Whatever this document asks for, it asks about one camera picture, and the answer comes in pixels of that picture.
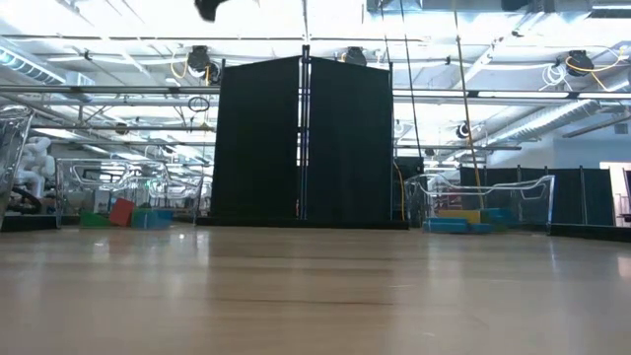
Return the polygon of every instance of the white robot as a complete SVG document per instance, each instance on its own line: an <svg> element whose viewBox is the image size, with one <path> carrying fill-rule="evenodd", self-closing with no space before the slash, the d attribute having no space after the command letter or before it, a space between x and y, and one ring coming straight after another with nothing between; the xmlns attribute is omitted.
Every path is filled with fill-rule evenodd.
<svg viewBox="0 0 631 355"><path fill-rule="evenodd" d="M49 146L48 138L29 138L14 179L15 184L29 183L30 193L37 198L42 198L45 179L55 174L55 160L47 152Z"/></svg>

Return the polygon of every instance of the overhead beam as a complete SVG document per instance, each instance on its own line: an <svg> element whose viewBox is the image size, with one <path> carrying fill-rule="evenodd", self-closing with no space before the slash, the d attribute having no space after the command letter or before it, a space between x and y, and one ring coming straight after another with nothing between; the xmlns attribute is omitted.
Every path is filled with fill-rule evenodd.
<svg viewBox="0 0 631 355"><path fill-rule="evenodd" d="M107 145L107 146L163 146L163 145L181 145L187 147L214 147L215 142L122 142L122 141L95 141L95 140L53 140L52 144L71 144L71 145ZM416 149L416 146L410 145L396 145L396 149ZM463 146L450 146L450 145L421 145L421 149L434 149L434 150L459 150L463 149ZM520 151L522 147L474 147L479 151Z"/></svg>

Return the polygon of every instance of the red box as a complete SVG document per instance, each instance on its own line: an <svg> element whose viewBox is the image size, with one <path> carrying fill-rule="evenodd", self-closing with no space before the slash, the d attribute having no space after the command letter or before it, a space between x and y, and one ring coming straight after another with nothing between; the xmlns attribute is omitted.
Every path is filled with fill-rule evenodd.
<svg viewBox="0 0 631 355"><path fill-rule="evenodd" d="M120 227L131 227L131 214L136 205L124 198L118 198L109 213L109 221Z"/></svg>

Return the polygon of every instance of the white duct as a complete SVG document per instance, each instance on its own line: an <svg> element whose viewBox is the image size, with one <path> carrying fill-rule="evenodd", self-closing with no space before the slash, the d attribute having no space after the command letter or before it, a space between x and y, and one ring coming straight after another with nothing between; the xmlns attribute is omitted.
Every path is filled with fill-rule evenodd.
<svg viewBox="0 0 631 355"><path fill-rule="evenodd" d="M631 91L631 71L624 71L611 79L604 80L603 83L611 92L629 92ZM598 90L599 87L594 86L586 91ZM543 108L477 142L486 142L487 145L500 144L508 140L523 142L590 117L602 109L598 100L572 101L562 106Z"/></svg>

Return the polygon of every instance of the clear plastic enclosure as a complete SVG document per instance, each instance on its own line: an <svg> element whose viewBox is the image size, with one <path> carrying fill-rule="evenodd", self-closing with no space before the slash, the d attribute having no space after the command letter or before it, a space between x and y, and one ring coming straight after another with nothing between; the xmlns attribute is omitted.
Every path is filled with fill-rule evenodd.
<svg viewBox="0 0 631 355"><path fill-rule="evenodd" d="M33 111L24 106L0 106L0 228L32 118Z"/></svg>
<svg viewBox="0 0 631 355"><path fill-rule="evenodd" d="M186 166L149 160L58 159L56 173L58 227L73 216L80 218L82 227L106 227L105 219L118 199L133 204L134 218L162 211L194 223L204 182L202 174Z"/></svg>
<svg viewBox="0 0 631 355"><path fill-rule="evenodd" d="M478 187L455 185L442 175L425 174L405 181L405 211L412 227L426 231L428 222L466 220L470 231L479 224L499 232L526 225L549 226L553 195L554 176ZM453 231L465 233L464 229Z"/></svg>

